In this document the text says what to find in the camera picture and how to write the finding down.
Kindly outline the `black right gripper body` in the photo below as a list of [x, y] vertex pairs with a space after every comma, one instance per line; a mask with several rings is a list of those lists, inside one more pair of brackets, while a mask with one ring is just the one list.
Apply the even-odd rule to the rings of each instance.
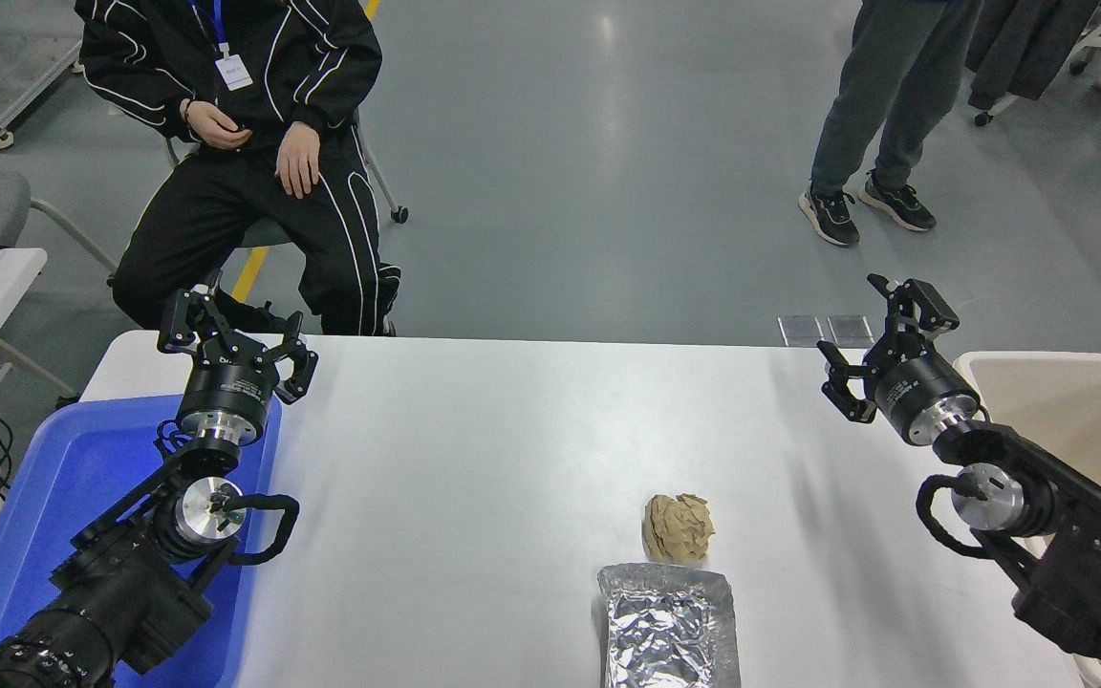
[[864, 362], [871, 369], [868, 396], [906, 443], [933, 443], [982, 408], [975, 389], [939, 354], [908, 358], [874, 349]]

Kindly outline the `seated person's left hand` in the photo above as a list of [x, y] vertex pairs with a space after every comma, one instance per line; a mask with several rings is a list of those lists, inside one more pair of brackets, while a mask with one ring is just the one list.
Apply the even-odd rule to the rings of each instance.
[[310, 197], [321, 175], [321, 139], [314, 127], [295, 121], [288, 125], [277, 148], [274, 175], [283, 190], [294, 199]]

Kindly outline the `seated person's right hand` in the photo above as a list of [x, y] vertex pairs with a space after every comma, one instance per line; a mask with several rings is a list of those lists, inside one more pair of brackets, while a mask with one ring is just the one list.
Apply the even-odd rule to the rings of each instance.
[[181, 113], [201, 142], [219, 151], [236, 151], [252, 135], [252, 131], [236, 123], [214, 103], [187, 99], [181, 105]]

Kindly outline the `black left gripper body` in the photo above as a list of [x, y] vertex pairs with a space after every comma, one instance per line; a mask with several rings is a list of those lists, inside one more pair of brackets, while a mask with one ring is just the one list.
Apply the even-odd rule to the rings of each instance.
[[272, 392], [277, 384], [275, 364], [258, 365], [266, 345], [240, 338], [235, 345], [203, 340], [192, 354], [193, 369], [183, 392], [178, 424], [196, 432], [208, 415], [230, 415], [246, 432], [263, 432]]

